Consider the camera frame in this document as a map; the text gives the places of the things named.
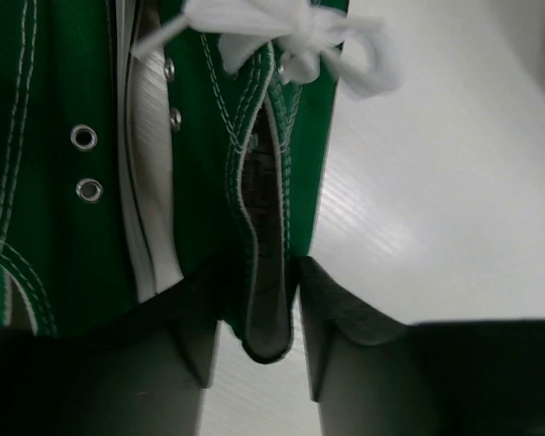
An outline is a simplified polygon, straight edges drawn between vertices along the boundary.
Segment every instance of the green sneaker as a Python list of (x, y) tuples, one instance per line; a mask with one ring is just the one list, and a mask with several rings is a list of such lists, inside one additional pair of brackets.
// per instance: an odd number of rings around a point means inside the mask
[(0, 325), (76, 335), (137, 304), (110, 14), (99, 0), (0, 1)]
[[(170, 103), (183, 122), (173, 137), (174, 236), (183, 274), (225, 253), (243, 281), (223, 290), (223, 317), (258, 362), (291, 344), (294, 261), (312, 238), (334, 77), (361, 97), (398, 82), (382, 24), (345, 18), (346, 5), (162, 1), (163, 28), (132, 49), (144, 59), (163, 46), (175, 65)], [(335, 46), (349, 34), (375, 70), (341, 59)]]

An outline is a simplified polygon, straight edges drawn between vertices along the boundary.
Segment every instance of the white corrugated surface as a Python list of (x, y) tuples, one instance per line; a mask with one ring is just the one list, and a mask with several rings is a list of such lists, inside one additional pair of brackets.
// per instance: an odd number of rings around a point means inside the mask
[[(146, 2), (140, 36), (160, 25), (156, 4)], [(170, 107), (164, 75), (164, 51), (157, 49), (133, 64), (132, 120), (137, 201), (154, 264), (156, 291), (182, 280), (173, 245), (173, 177)]]
[(350, 13), (395, 29), (406, 80), (339, 93), (312, 255), (403, 322), (545, 317), (545, 0)]

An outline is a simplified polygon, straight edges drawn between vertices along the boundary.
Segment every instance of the eyelet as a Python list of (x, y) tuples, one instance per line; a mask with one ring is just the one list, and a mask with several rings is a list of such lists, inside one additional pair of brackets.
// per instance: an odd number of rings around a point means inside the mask
[(97, 203), (103, 195), (103, 186), (95, 179), (81, 179), (76, 184), (76, 194), (85, 203)]
[(170, 126), (175, 134), (182, 130), (182, 114), (175, 107), (170, 109)]
[(289, 83), (289, 81), (284, 76), (284, 64), (289, 62), (291, 60), (291, 57), (292, 56), (289, 52), (284, 52), (283, 54), (281, 54), (281, 59), (280, 59), (281, 62), (279, 63), (279, 67), (276, 70), (277, 74), (281, 77), (281, 83), (283, 85)]
[(169, 57), (165, 59), (163, 64), (163, 75), (165, 75), (165, 80), (168, 84), (173, 82), (175, 78), (175, 66), (173, 65), (173, 60)]
[(88, 125), (76, 125), (71, 131), (71, 143), (82, 152), (88, 152), (97, 145), (97, 133)]

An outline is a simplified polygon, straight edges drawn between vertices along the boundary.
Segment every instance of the shoe tongue label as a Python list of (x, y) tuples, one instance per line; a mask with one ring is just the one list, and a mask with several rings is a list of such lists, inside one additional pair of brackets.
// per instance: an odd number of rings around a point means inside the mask
[(269, 274), (278, 275), (282, 256), (280, 205), (277, 179), (278, 165), (270, 134), (266, 131), (266, 123), (257, 123), (248, 143), (248, 150), (243, 166), (243, 201), (258, 239), (259, 261), (269, 263), (276, 271)]

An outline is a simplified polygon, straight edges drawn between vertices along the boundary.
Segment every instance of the white shoelace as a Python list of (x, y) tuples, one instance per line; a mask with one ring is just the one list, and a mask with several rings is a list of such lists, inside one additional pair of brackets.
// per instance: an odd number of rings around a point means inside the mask
[[(223, 34), (218, 45), (228, 74), (274, 40), (284, 51), (282, 78), (287, 83), (313, 82), (321, 59), (361, 98), (392, 91), (401, 81), (396, 48), (383, 22), (348, 18), (310, 0), (187, 0), (181, 14), (132, 47), (133, 56), (148, 55), (187, 27)], [(372, 65), (360, 66), (342, 56), (336, 46), (345, 39), (355, 40)]]

